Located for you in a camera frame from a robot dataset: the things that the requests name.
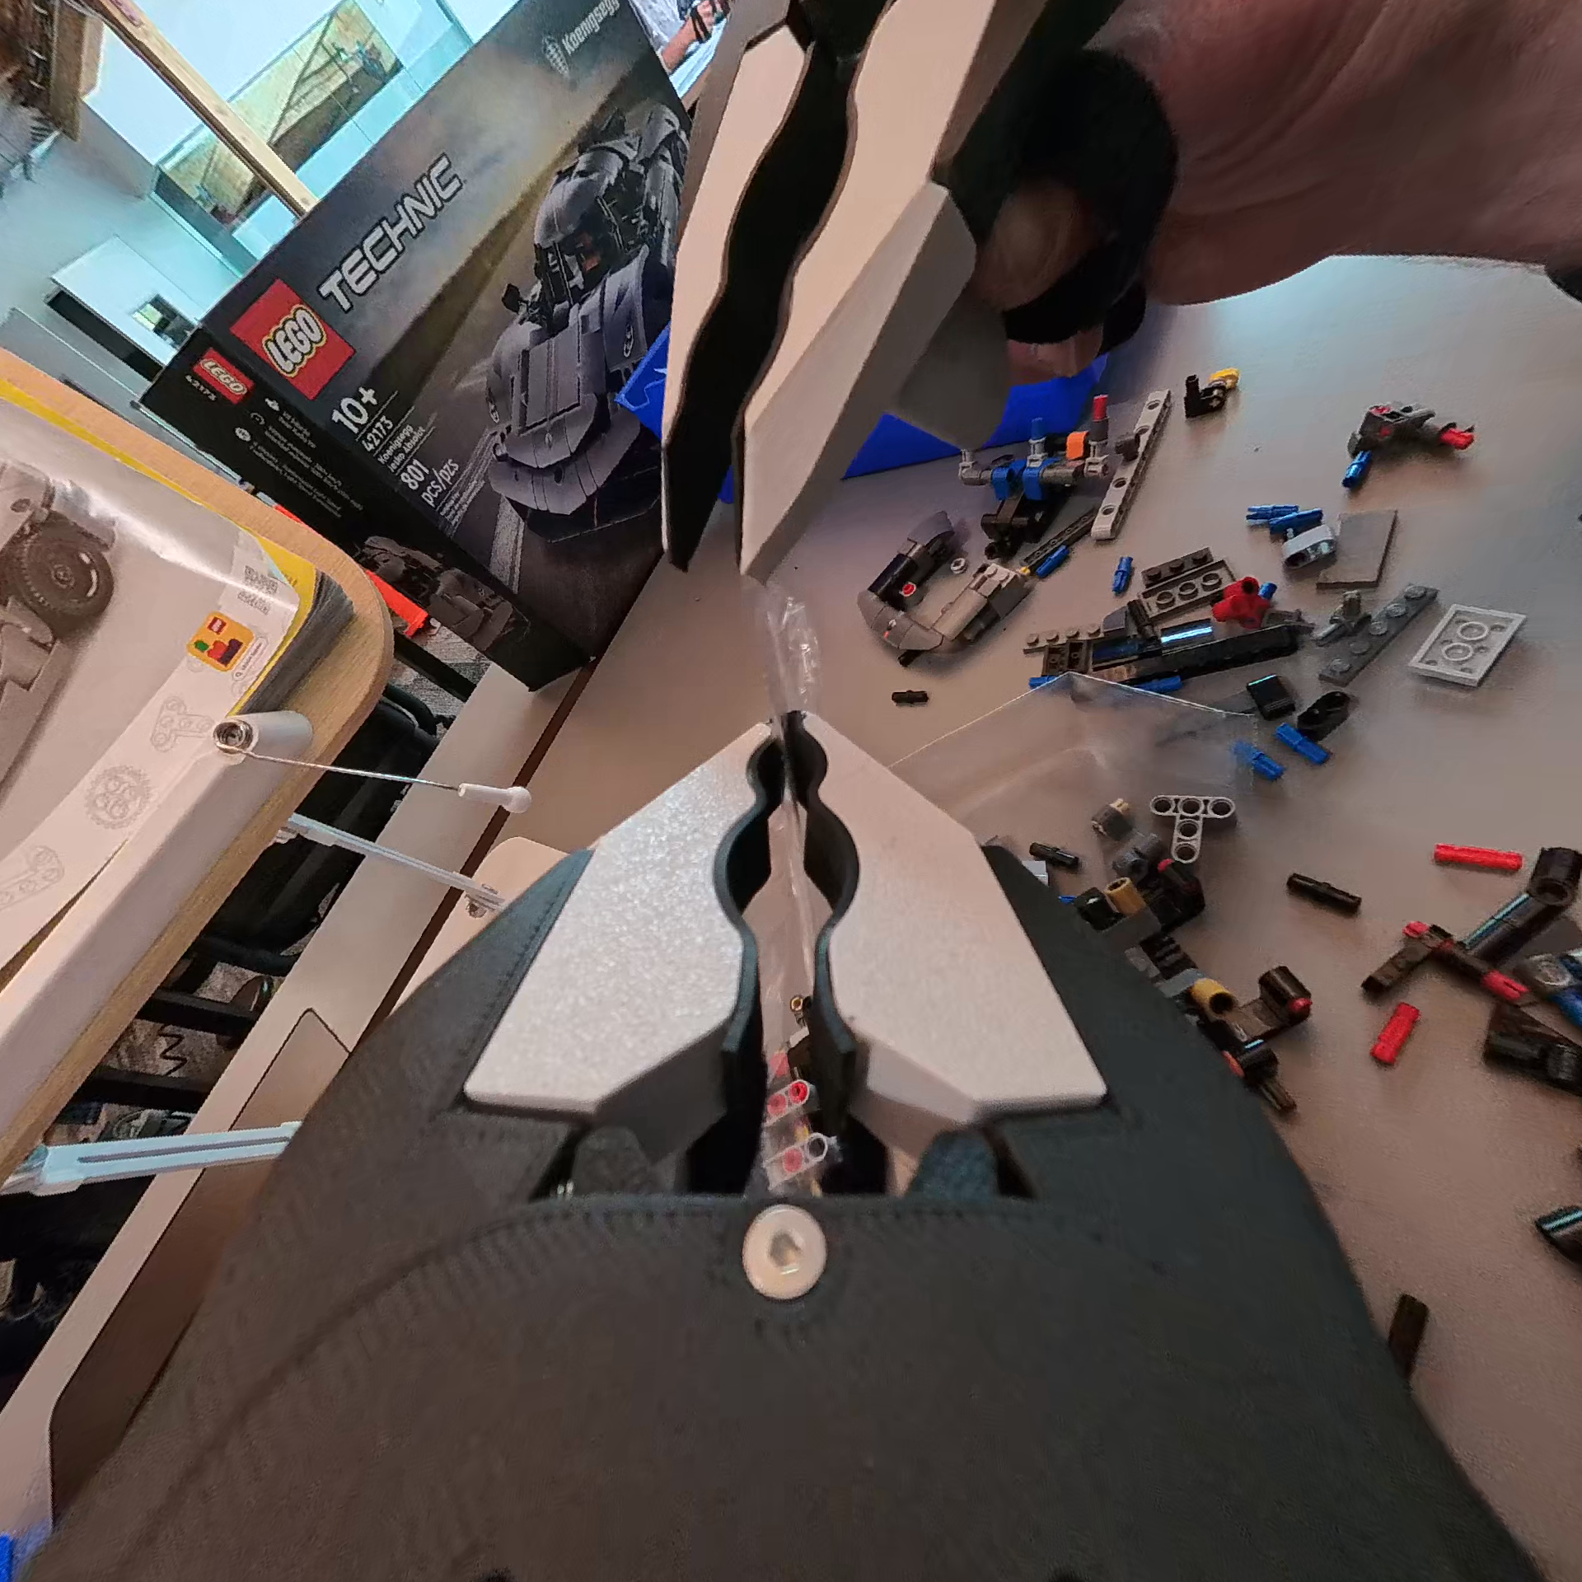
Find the person's right hand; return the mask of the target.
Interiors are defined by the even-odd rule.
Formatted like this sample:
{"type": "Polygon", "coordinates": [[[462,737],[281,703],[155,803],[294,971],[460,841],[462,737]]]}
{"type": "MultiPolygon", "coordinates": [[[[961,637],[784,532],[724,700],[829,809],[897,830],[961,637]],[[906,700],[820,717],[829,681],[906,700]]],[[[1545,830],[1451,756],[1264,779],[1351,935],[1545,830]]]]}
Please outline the person's right hand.
{"type": "Polygon", "coordinates": [[[1579,276],[1579,3],[1132,3],[1098,48],[1176,136],[1161,304],[1336,257],[1579,276]]]}

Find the light grey square lego plate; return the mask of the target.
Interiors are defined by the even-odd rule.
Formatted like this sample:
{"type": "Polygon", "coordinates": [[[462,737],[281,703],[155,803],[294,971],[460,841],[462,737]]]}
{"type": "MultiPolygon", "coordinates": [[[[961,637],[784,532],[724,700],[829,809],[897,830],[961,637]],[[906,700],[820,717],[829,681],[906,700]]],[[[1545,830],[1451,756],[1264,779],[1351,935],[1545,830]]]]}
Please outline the light grey square lego plate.
{"type": "Polygon", "coordinates": [[[1520,613],[1453,604],[1411,658],[1409,673],[1477,690],[1526,624],[1520,613]]]}

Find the light grey T-shaped lego beam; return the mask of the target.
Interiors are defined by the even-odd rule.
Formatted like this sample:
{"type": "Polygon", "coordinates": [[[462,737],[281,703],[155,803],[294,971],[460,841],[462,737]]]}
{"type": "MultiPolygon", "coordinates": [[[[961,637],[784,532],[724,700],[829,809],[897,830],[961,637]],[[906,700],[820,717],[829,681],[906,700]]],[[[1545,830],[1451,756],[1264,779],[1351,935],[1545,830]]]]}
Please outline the light grey T-shaped lego beam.
{"type": "Polygon", "coordinates": [[[1191,867],[1208,833],[1236,824],[1238,805],[1230,798],[1161,796],[1151,801],[1151,814],[1170,826],[1168,860],[1191,867]]]}

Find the pile of loose lego pieces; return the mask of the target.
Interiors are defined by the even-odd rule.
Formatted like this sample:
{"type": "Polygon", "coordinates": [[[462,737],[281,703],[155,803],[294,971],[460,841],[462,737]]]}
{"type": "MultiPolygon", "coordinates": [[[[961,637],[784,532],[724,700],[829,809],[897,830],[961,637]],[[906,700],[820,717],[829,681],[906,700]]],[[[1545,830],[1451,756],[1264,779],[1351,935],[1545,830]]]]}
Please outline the pile of loose lego pieces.
{"type": "MultiPolygon", "coordinates": [[[[1204,884],[1193,869],[1206,907],[1179,944],[1238,997],[1276,965],[1311,990],[1311,1018],[1274,1052],[1296,1039],[1306,1063],[1330,1061],[1296,1138],[1345,1221],[1390,1244],[1398,1370],[1413,1376],[1426,1340],[1434,1366],[1526,1361],[1535,1248],[1579,1283],[1579,1208],[1530,1229],[1530,1178],[1579,1131],[1579,779],[1485,752],[1473,720],[1417,741],[1358,700],[1368,668],[1402,641],[1419,651],[1447,613],[1426,583],[1389,600],[1377,579],[1336,587],[1313,624],[1279,605],[1283,585],[1198,549],[1138,573],[1127,560],[1114,590],[1132,600],[1106,622],[1042,641],[1034,686],[1080,677],[1242,715],[1281,766],[1264,773],[1276,826],[1242,841],[1242,871],[1204,884]]],[[[1170,1010],[1257,1095],[1061,912],[1121,965],[1127,995],[1104,1012],[1170,1010]]]]}

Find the black lego set box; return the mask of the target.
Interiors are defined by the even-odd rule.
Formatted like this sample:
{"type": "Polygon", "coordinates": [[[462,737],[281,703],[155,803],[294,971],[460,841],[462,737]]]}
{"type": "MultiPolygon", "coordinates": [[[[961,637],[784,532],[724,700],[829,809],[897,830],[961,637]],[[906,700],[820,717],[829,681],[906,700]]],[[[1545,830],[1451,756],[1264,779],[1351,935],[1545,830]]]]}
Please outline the black lego set box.
{"type": "Polygon", "coordinates": [[[662,555],[690,116],[658,5],[515,5],[208,312],[146,408],[530,688],[662,555]]]}

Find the lego instruction booklet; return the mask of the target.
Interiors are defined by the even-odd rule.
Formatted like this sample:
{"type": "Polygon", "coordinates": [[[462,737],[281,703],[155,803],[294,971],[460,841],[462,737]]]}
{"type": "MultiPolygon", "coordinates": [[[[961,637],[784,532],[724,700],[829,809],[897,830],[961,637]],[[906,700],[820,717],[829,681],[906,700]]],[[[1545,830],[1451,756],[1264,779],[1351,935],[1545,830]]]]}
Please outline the lego instruction booklet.
{"type": "Polygon", "coordinates": [[[285,707],[343,587],[4,387],[2,961],[85,892],[211,749],[285,707]]]}

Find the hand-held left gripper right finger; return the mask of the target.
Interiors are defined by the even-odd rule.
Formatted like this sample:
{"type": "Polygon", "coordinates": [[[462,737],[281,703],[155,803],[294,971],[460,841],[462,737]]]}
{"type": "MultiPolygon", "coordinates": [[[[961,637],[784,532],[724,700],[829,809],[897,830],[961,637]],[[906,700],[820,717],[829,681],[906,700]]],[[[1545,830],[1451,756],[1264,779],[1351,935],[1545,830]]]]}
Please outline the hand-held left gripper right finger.
{"type": "Polygon", "coordinates": [[[942,1138],[1098,1114],[1110,1089],[976,837],[810,711],[786,715],[786,993],[814,1195],[891,1195],[942,1138]]]}

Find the grey lego connector assembly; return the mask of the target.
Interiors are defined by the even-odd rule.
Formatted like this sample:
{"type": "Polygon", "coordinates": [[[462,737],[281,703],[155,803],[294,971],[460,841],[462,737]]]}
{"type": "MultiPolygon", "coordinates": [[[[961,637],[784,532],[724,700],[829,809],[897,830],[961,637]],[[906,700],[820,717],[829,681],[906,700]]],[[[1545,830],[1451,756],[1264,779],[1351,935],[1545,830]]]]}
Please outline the grey lego connector assembly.
{"type": "Polygon", "coordinates": [[[1034,585],[1034,573],[1025,566],[974,564],[963,555],[957,524],[946,511],[935,511],[857,596],[857,609],[899,666],[912,668],[978,645],[1033,594],[1034,585]],[[961,573],[955,596],[937,613],[923,611],[929,588],[948,570],[961,573]]]}

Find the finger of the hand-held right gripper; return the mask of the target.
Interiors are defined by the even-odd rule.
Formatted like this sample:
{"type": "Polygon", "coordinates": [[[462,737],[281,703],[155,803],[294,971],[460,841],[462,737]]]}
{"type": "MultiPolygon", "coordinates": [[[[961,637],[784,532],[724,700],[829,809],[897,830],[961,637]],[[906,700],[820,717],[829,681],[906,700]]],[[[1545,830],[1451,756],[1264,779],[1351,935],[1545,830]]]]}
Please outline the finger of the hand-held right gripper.
{"type": "Polygon", "coordinates": [[[727,481],[746,506],[746,408],[839,189],[867,42],[869,5],[731,5],[699,80],[662,434],[663,545],[677,570],[695,560],[727,481]]]}
{"type": "Polygon", "coordinates": [[[805,248],[741,442],[741,572],[769,581],[880,425],[974,449],[1012,376],[970,293],[978,242],[944,184],[1042,5],[886,7],[844,99],[837,191],[805,248]]]}

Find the lego axle assembly blue connectors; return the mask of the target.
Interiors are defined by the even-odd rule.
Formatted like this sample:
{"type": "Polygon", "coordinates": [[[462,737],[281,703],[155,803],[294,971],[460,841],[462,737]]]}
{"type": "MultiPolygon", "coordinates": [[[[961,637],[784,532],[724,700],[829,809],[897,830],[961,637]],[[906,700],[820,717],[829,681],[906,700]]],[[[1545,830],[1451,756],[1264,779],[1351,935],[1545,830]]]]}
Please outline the lego axle assembly blue connectors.
{"type": "Polygon", "coordinates": [[[1080,489],[1106,485],[1114,470],[1110,396],[1097,395],[1085,428],[1050,443],[1044,428],[1034,427],[1021,459],[1004,455],[980,464],[972,451],[963,451],[957,477],[965,487],[989,489],[995,496],[995,508],[982,517],[982,530],[993,549],[1008,555],[1016,541],[1027,541],[1051,523],[1066,498],[1080,489]]]}

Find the blue plastic bin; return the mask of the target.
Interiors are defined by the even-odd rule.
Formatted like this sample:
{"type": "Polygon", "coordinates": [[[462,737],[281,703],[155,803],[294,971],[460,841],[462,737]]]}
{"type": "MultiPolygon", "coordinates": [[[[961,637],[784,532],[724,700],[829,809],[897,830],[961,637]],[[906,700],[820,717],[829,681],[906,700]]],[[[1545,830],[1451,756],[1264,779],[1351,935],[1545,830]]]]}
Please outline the blue plastic bin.
{"type": "MultiPolygon", "coordinates": [[[[616,396],[618,406],[637,417],[654,438],[662,436],[663,425],[667,347],[669,332],[665,330],[639,366],[633,368],[616,396]]],[[[1104,372],[1106,359],[1100,357],[1070,379],[1016,387],[995,434],[984,445],[1004,451],[1027,443],[1034,430],[1055,436],[1076,428],[1078,421],[1089,410],[1093,396],[1097,396],[1104,372]]],[[[895,415],[886,415],[867,438],[844,477],[852,481],[874,474],[952,460],[957,455],[959,447],[895,415]]]]}

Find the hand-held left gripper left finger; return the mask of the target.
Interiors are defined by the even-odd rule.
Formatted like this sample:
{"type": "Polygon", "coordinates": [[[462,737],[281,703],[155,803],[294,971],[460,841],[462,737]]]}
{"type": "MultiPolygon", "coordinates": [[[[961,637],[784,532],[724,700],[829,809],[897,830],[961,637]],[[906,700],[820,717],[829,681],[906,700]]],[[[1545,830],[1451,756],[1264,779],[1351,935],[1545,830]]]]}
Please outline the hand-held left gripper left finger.
{"type": "Polygon", "coordinates": [[[485,1112],[620,1129],[707,1195],[759,1163],[765,1039],[746,909],[773,877],[782,745],[754,726],[575,863],[468,1076],[485,1112]]]}

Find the wooden and white book stand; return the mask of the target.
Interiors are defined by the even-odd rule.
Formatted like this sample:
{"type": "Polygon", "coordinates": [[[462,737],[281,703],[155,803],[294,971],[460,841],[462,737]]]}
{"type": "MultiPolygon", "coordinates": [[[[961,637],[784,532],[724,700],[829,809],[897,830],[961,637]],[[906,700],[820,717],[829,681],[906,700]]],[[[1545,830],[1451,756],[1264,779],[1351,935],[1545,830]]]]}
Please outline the wooden and white book stand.
{"type": "MultiPolygon", "coordinates": [[[[315,669],[285,698],[309,724],[309,745],[289,758],[330,762],[381,700],[394,666],[383,598],[339,549],[277,513],[179,449],[97,406],[4,351],[4,398],[115,460],[162,494],[287,551],[349,598],[349,622],[315,669]]],[[[211,916],[311,792],[317,775],[285,766],[272,790],[211,790],[236,764],[210,752],[200,781],[161,803],[38,946],[4,973],[4,1174],[21,1167],[117,1037],[187,956],[211,916]]]]}

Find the large clear plastic bag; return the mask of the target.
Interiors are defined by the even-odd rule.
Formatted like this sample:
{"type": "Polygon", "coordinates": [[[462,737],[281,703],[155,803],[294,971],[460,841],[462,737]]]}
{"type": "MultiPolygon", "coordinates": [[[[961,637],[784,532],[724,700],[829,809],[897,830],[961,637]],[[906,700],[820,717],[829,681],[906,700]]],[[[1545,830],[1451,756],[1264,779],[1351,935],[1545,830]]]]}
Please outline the large clear plastic bag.
{"type": "Polygon", "coordinates": [[[1238,805],[1234,826],[1206,835],[1202,862],[1274,786],[1266,771],[1281,777],[1255,718],[1080,677],[1048,679],[897,764],[980,845],[1059,888],[1144,882],[1168,860],[1170,826],[1151,814],[1161,796],[1238,805]]]}

